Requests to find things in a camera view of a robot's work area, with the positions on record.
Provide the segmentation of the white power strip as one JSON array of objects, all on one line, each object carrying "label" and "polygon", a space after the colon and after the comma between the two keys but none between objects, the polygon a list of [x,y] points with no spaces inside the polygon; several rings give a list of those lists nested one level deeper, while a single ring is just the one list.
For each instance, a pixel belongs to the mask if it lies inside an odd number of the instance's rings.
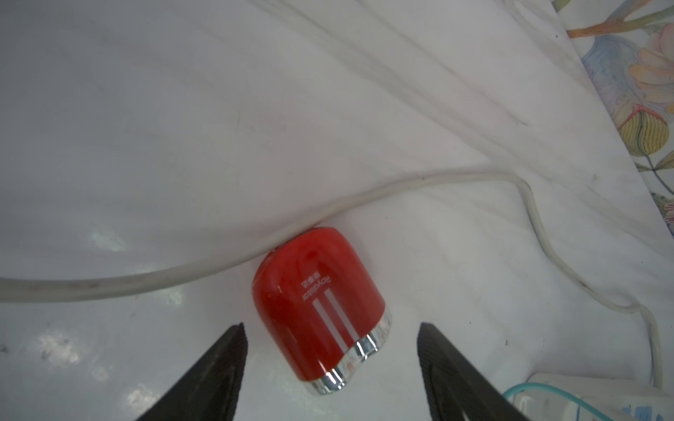
[{"label": "white power strip", "polygon": [[[1,190],[1,273],[63,279],[167,268],[258,240],[348,186],[219,184],[144,176]],[[410,191],[330,219],[360,255],[392,316],[383,349],[349,385],[315,396],[258,316],[258,261],[151,294],[1,307],[4,420],[135,420],[168,395],[233,325],[247,359],[238,420],[427,420],[417,356],[428,322],[497,390],[536,372],[647,382],[637,315],[605,309],[544,255],[516,187]]]}]

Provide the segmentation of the red electric shaver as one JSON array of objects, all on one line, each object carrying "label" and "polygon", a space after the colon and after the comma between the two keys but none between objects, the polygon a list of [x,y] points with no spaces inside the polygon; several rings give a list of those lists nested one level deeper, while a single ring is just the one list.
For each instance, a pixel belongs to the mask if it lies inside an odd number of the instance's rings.
[{"label": "red electric shaver", "polygon": [[312,228],[270,251],[252,296],[295,375],[320,396],[343,389],[391,332],[384,298],[335,228]]}]

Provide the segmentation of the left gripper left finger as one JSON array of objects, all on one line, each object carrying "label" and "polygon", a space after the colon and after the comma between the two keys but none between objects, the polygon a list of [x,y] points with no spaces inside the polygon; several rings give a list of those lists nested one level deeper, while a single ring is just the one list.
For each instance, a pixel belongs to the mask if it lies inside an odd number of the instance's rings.
[{"label": "left gripper left finger", "polygon": [[138,420],[232,421],[248,349],[244,325],[231,326]]}]

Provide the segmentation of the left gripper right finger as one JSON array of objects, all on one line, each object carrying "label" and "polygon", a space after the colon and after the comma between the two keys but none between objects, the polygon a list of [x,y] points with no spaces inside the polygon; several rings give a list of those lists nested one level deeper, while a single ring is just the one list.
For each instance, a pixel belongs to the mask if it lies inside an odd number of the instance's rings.
[{"label": "left gripper right finger", "polygon": [[524,420],[434,325],[422,323],[417,354],[431,419]]}]

